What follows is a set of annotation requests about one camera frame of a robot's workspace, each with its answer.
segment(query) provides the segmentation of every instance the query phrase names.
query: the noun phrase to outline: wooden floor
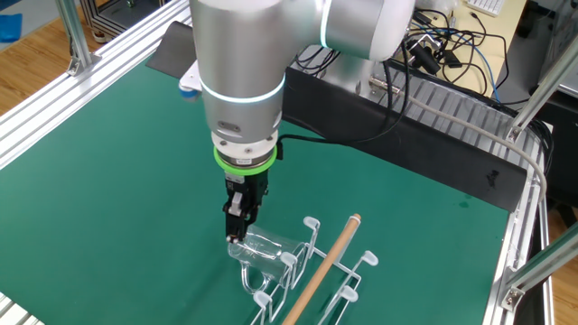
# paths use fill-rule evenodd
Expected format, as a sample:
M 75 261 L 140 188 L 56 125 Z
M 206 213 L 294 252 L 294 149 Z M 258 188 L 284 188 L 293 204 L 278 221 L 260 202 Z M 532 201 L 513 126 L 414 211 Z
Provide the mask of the wooden floor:
M 91 51 L 96 43 L 85 26 Z M 70 62 L 69 44 L 60 19 L 0 52 L 0 115 L 62 74 Z M 565 231 L 564 222 L 553 212 L 550 238 Z M 557 325 L 578 324 L 578 258 L 554 274 Z
M 79 12 L 80 20 L 84 16 Z M 83 24 L 89 49 L 101 45 Z M 57 19 L 0 51 L 0 115 L 60 76 L 70 63 L 69 42 Z

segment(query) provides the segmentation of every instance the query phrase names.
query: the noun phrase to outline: desk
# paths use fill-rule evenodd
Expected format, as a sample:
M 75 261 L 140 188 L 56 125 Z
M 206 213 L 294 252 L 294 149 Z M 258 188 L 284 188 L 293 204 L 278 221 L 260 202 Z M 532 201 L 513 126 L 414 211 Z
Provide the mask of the desk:
M 483 22 L 484 27 L 486 27 L 487 33 L 503 36 L 506 39 L 507 48 L 509 48 L 509 45 L 512 42 L 512 38 L 514 37 L 514 33 L 516 32 L 517 23 L 520 19 L 520 16 L 522 15 L 522 11 L 524 10 L 525 5 L 526 0 L 507 0 L 499 15 L 497 17 L 491 17 L 487 14 L 474 11 L 473 9 L 466 6 L 464 2 L 462 2 L 461 6 L 453 12 L 453 16 L 456 17 L 457 20 L 455 28 L 459 30 L 483 32 L 480 23 L 470 15 L 471 12 L 475 12 Z M 433 24 L 436 26 L 444 27 L 445 21 L 442 17 L 438 17 L 437 20 L 433 21 Z M 504 47 L 502 40 L 497 37 L 487 37 L 484 43 L 478 49 L 488 60 L 489 66 L 491 67 L 491 71 L 494 76 L 494 80 L 496 81 L 496 84 L 498 84 L 498 75 L 502 65 L 504 64 Z M 468 62 L 470 53 L 471 47 L 462 46 L 460 49 L 456 50 L 455 55 L 458 57 L 458 59 L 460 59 L 461 62 Z M 489 79 L 488 66 L 484 63 L 483 59 L 477 52 L 474 52 L 473 54 L 472 63 L 477 64 L 482 69 L 484 69 L 484 73 L 486 74 L 486 79 L 488 81 L 488 90 L 486 90 L 485 95 L 487 97 L 491 97 L 493 89 Z M 459 76 L 465 68 L 465 66 L 461 69 L 446 68 L 445 75 L 449 79 L 454 79 Z M 441 79 L 444 79 L 441 71 L 438 72 L 437 76 Z M 482 91 L 484 88 L 482 78 L 483 77 L 477 69 L 470 68 L 470 70 L 468 70 L 468 72 L 461 79 L 456 81 L 456 85 L 474 91 Z

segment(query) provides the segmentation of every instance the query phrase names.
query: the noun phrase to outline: blue led ring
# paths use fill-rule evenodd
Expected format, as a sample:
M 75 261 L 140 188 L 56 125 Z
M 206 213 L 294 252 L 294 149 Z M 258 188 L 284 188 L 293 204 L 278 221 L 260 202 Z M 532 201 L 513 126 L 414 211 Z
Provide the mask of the blue led ring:
M 229 103 L 251 104 L 251 103 L 257 103 L 257 102 L 263 101 L 265 99 L 271 98 L 276 93 L 278 93 L 283 88 L 283 85 L 285 84 L 285 74 L 283 75 L 283 79 L 281 80 L 281 83 L 275 89 L 269 91 L 268 93 L 266 93 L 264 95 L 257 96 L 257 97 L 248 97 L 248 98 L 229 97 L 229 96 L 221 95 L 220 93 L 216 92 L 215 90 L 207 87 L 207 85 L 205 85 L 205 83 L 202 81 L 201 78 L 199 78 L 199 80 L 200 80 L 200 84 L 202 85 L 202 88 L 205 89 L 208 93 L 210 93 L 215 98 L 218 98 L 218 99 L 224 100 L 224 101 L 228 101 Z

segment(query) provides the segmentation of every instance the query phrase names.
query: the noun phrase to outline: blue object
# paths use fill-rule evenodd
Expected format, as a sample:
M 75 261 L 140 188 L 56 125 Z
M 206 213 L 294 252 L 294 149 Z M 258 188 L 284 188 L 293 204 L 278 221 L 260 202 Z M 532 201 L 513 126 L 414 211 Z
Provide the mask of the blue object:
M 22 33 L 22 14 L 0 14 L 0 42 L 16 42 Z
M 199 91 L 197 90 L 182 90 L 181 88 L 179 88 L 179 90 L 181 91 L 181 96 L 183 98 L 194 98 L 195 96 L 197 96 L 199 94 Z
M 6 9 L 7 7 L 19 3 L 20 0 L 0 0 L 0 11 Z

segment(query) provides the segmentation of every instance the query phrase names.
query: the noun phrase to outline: white sticker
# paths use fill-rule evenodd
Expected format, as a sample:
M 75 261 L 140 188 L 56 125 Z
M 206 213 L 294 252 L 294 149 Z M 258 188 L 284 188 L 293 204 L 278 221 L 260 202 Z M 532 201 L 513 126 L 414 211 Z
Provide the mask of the white sticker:
M 237 164 L 251 164 L 253 159 L 237 159 Z

